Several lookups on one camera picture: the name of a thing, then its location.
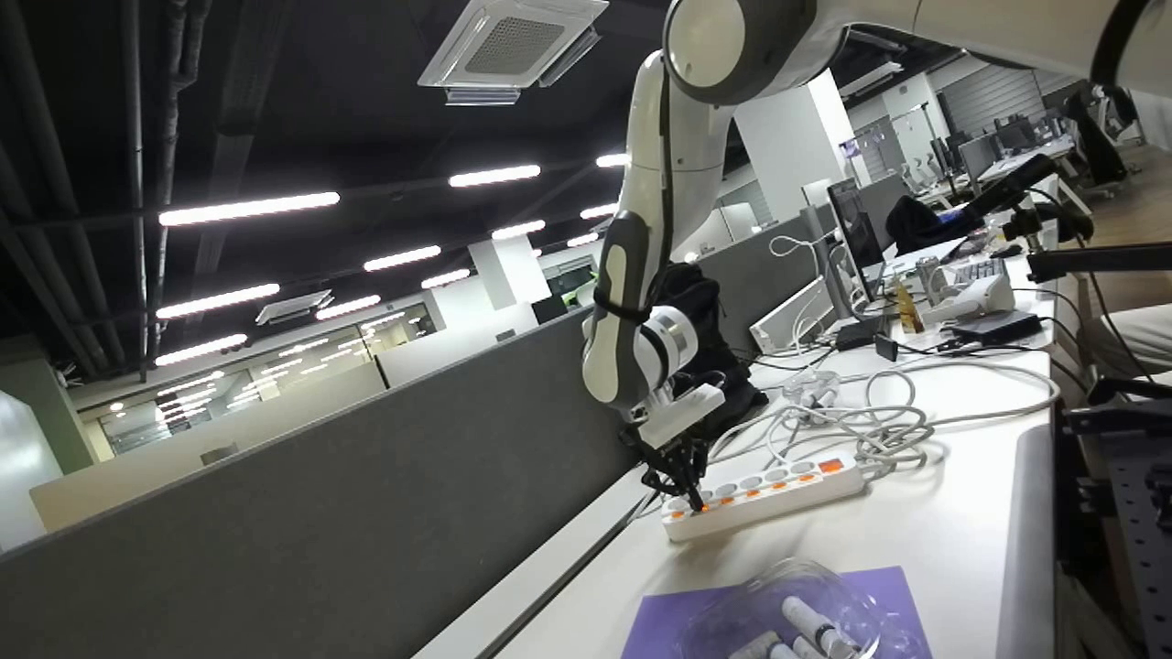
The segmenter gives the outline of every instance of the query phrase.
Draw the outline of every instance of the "gray partition wall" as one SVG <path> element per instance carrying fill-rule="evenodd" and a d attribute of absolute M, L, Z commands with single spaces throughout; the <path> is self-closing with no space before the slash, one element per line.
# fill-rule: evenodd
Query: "gray partition wall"
<path fill-rule="evenodd" d="M 725 321 L 811 272 L 710 262 Z M 409 656 L 632 462 L 579 315 L 0 561 L 0 656 Z"/>

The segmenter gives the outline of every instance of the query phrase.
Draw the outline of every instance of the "air conditioning vent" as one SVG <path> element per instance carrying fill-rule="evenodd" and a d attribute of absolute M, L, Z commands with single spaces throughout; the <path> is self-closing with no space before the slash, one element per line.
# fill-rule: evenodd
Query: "air conditioning vent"
<path fill-rule="evenodd" d="M 530 88 L 609 0 L 469 0 L 422 88 Z"/>
<path fill-rule="evenodd" d="M 844 95 L 864 95 L 864 93 L 886 83 L 886 80 L 896 78 L 896 74 L 905 74 L 900 61 L 881 61 L 881 67 L 862 74 L 857 80 L 844 83 Z"/>

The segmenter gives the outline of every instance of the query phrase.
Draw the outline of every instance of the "white cable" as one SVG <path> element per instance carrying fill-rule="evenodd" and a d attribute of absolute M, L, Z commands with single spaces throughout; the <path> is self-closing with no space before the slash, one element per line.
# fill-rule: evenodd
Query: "white cable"
<path fill-rule="evenodd" d="M 770 257 L 772 257 L 772 260 L 786 260 L 786 257 L 794 257 L 797 248 L 807 248 L 811 260 L 817 260 L 817 257 L 813 257 L 813 240 L 803 240 L 803 239 L 791 239 L 791 234 L 772 234 L 772 239 L 770 239 Z"/>
<path fill-rule="evenodd" d="M 984 371 L 984 373 L 1001 373 L 1001 378 L 1025 378 L 1025 381 L 1045 383 L 1047 395 L 1045 395 L 1040 403 L 1028 403 L 1028 407 L 957 414 L 957 416 L 931 416 L 927 411 L 914 407 L 920 388 L 914 388 L 914 381 L 911 381 L 911 373 L 931 373 L 931 371 Z M 889 407 L 878 407 L 878 403 L 877 403 L 877 383 L 886 381 L 886 378 L 896 378 L 896 381 L 908 388 L 908 400 L 905 400 L 905 403 L 889 403 Z M 862 411 L 830 411 L 830 420 L 836 420 L 839 432 L 807 432 L 803 426 L 807 426 L 807 416 L 811 416 L 813 411 L 779 407 L 779 411 L 770 411 L 764 416 L 752 416 L 752 420 L 729 429 L 729 432 L 715 443 L 710 464 L 734 462 L 734 456 L 742 456 L 742 453 L 756 453 L 759 445 L 770 445 L 770 443 L 785 443 L 785 445 L 770 456 L 770 464 L 772 464 L 778 456 L 786 456 L 797 443 L 844 445 L 844 439 L 855 439 L 855 443 L 857 443 L 857 456 L 862 456 L 864 464 L 870 464 L 877 476 L 886 476 L 886 472 L 900 468 L 900 462 L 911 462 L 914 468 L 923 468 L 923 464 L 942 464 L 942 462 L 947 456 L 947 445 L 945 445 L 945 443 L 934 443 L 934 432 L 939 432 L 942 426 L 971 426 L 971 420 L 1035 414 L 1035 411 L 1047 411 L 1047 407 L 1060 400 L 1060 383 L 1047 381 L 1047 378 L 1040 378 L 1040 373 L 1034 373 L 1034 371 L 1001 367 L 1001 362 L 957 362 L 957 360 L 947 360 L 947 362 L 914 362 L 914 367 L 905 367 L 905 371 L 878 371 L 878 373 L 868 373 L 868 378 L 847 378 L 847 381 L 839 381 L 839 388 L 844 388 L 844 383 L 864 383 L 864 407 L 862 407 Z M 770 426 L 762 429 L 762 437 L 759 437 L 756 443 L 725 453 L 729 443 L 734 443 L 741 432 L 747 432 L 747 429 L 756 429 L 756 426 L 762 426 L 762 420 L 770 420 Z"/>

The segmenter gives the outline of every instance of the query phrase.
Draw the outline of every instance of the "purple mat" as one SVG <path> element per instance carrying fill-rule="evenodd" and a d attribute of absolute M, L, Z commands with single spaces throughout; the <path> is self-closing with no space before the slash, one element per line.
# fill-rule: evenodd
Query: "purple mat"
<path fill-rule="evenodd" d="M 779 616 L 785 595 L 811 600 L 857 642 L 878 638 L 877 659 L 931 659 L 900 569 L 847 570 L 839 577 L 857 600 L 870 604 L 870 616 L 862 616 L 844 600 L 826 600 L 830 591 L 825 577 L 645 595 L 621 659 L 725 659 L 764 630 L 779 642 L 794 642 L 794 630 Z"/>

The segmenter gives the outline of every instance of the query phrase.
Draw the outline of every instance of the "computer monitor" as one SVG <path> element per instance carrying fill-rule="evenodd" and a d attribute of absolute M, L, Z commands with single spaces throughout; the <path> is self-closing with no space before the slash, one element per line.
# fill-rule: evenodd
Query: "computer monitor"
<path fill-rule="evenodd" d="M 850 248 L 855 268 L 864 272 L 870 262 L 881 262 L 881 246 L 877 239 L 877 220 L 862 205 L 862 195 L 857 195 L 855 179 L 844 179 L 844 183 L 826 185 L 826 199 L 836 205 L 836 220 L 839 220 L 839 232 L 844 232 L 844 240 Z"/>
<path fill-rule="evenodd" d="M 870 185 L 857 191 L 857 205 L 868 212 L 877 240 L 878 240 L 881 252 L 889 248 L 886 217 L 908 195 L 911 191 L 908 191 L 908 183 L 900 174 L 886 174 L 886 179 L 877 179 Z"/>
<path fill-rule="evenodd" d="M 991 168 L 996 162 L 996 141 L 984 137 L 984 139 L 971 139 L 971 141 L 961 141 L 961 168 L 968 174 L 980 174 L 984 168 Z"/>

